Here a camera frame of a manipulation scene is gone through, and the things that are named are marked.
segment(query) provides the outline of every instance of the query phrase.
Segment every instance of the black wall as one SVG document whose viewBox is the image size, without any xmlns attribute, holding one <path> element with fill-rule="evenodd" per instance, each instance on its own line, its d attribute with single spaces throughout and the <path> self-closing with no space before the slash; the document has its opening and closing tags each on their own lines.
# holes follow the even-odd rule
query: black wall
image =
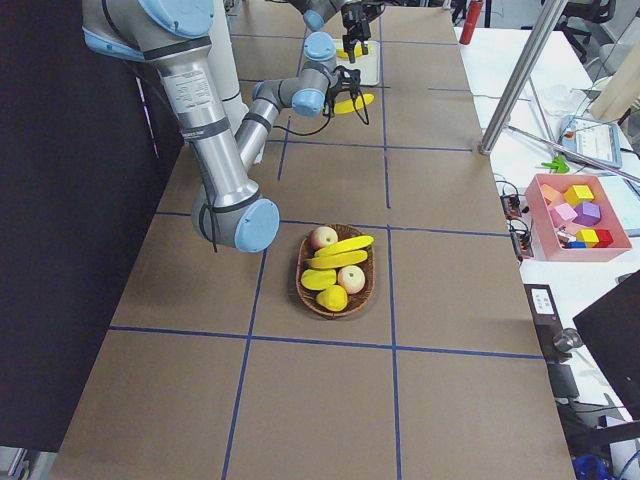
<svg viewBox="0 0 640 480">
<path fill-rule="evenodd" d="M 57 451 L 182 141 L 80 1 L 0 18 L 0 445 Z"/>
</svg>

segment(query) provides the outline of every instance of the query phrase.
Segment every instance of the fruit basket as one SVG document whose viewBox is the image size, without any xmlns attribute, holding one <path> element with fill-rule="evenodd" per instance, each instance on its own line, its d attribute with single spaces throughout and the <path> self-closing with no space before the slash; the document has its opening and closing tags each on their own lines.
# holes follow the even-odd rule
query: fruit basket
<svg viewBox="0 0 640 480">
<path fill-rule="evenodd" d="M 350 225 L 329 224 L 328 226 L 333 228 L 338 233 L 339 241 L 363 235 L 362 232 Z M 308 290 L 302 285 L 301 282 L 302 273 L 308 268 L 305 260 L 314 256 L 314 249 L 311 247 L 309 236 L 310 234 L 308 234 L 304 238 L 302 244 L 300 245 L 300 251 L 298 252 L 298 262 L 296 265 L 296 289 L 298 291 L 300 300 L 302 300 L 302 303 L 304 303 L 305 306 L 313 312 L 328 319 L 346 317 L 347 315 L 352 315 L 362 310 L 366 303 L 371 299 L 375 287 L 375 261 L 373 245 L 369 245 L 368 247 L 363 248 L 363 250 L 367 252 L 367 259 L 364 262 L 358 264 L 358 266 L 363 270 L 365 274 L 364 288 L 358 293 L 350 294 L 348 296 L 348 303 L 344 310 L 340 312 L 332 312 L 316 302 L 316 295 L 318 295 L 317 291 Z"/>
</svg>

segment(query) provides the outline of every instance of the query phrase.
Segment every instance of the yellow object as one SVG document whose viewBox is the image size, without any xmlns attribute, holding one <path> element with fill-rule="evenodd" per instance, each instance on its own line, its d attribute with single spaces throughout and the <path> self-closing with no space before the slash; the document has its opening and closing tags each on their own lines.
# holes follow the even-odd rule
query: yellow object
<svg viewBox="0 0 640 480">
<path fill-rule="evenodd" d="M 355 112 L 356 110 L 362 110 L 362 98 L 364 97 L 364 105 L 369 105 L 373 103 L 375 97 L 371 93 L 365 93 L 364 95 L 358 96 L 356 99 L 356 108 L 353 108 L 353 102 L 351 99 L 343 100 L 341 102 L 336 103 L 333 111 L 336 112 L 336 115 L 345 115 L 347 113 Z"/>
<path fill-rule="evenodd" d="M 584 228 L 580 230 L 576 234 L 576 240 L 584 242 L 588 248 L 594 247 L 600 241 L 596 231 L 591 228 Z"/>
<path fill-rule="evenodd" d="M 309 268 L 302 272 L 300 283 L 309 290 L 324 290 L 325 288 L 335 285 L 337 279 L 336 271 L 331 270 L 313 270 Z"/>
<path fill-rule="evenodd" d="M 368 247 L 373 243 L 373 237 L 371 235 L 359 235 L 353 238 L 347 238 L 329 245 L 328 247 L 321 248 L 316 251 L 316 257 L 328 257 L 329 255 L 336 255 L 338 253 L 350 252 L 352 250 L 358 250 L 360 248 Z"/>
<path fill-rule="evenodd" d="M 347 265 L 355 265 L 364 262 L 369 255 L 364 250 L 355 250 L 353 252 L 338 253 L 337 255 L 329 255 L 328 257 L 309 258 L 307 263 L 311 268 L 318 270 L 326 270 L 327 268 L 340 268 Z"/>
<path fill-rule="evenodd" d="M 368 46 L 368 50 L 369 53 L 372 52 L 371 50 L 371 46 Z M 362 56 L 362 44 L 358 44 L 356 45 L 356 48 L 353 49 L 353 54 L 355 55 L 356 58 L 361 57 Z M 344 51 L 344 48 L 338 48 L 336 50 L 336 57 L 338 58 L 349 58 L 349 54 L 347 52 Z"/>
<path fill-rule="evenodd" d="M 331 312 L 341 312 L 347 308 L 349 296 L 340 285 L 331 285 L 316 296 L 316 302 Z"/>
<path fill-rule="evenodd" d="M 564 192 L 564 199 L 569 205 L 576 208 L 582 202 L 590 202 L 594 196 L 588 185 L 574 185 Z"/>
</svg>

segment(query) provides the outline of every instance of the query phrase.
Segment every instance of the red apple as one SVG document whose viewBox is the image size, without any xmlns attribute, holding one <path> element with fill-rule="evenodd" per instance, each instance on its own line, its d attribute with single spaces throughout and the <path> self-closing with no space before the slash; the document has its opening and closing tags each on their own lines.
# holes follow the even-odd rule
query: red apple
<svg viewBox="0 0 640 480">
<path fill-rule="evenodd" d="M 333 245 L 338 241 L 338 233 L 331 227 L 326 225 L 316 228 L 309 236 L 311 248 L 318 250 L 323 247 Z"/>
<path fill-rule="evenodd" d="M 364 288 L 365 276 L 360 267 L 349 265 L 338 272 L 338 285 L 346 290 L 349 295 L 358 293 Z"/>
</svg>

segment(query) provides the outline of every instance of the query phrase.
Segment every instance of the black chair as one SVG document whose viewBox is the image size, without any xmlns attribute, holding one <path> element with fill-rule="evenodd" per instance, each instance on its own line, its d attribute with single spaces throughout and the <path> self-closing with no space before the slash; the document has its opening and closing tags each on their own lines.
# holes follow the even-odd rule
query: black chair
<svg viewBox="0 0 640 480">
<path fill-rule="evenodd" d="M 586 30 L 580 30 L 569 26 L 571 18 L 581 18 L 591 23 L 605 23 L 613 18 L 616 11 L 616 0 L 592 0 L 583 2 L 568 2 L 562 12 L 560 22 L 556 26 L 556 30 L 564 33 L 569 43 L 577 50 L 580 62 L 587 61 L 587 50 L 584 45 L 588 45 L 591 40 L 591 33 Z M 578 41 L 578 37 L 584 37 L 582 42 Z"/>
</svg>

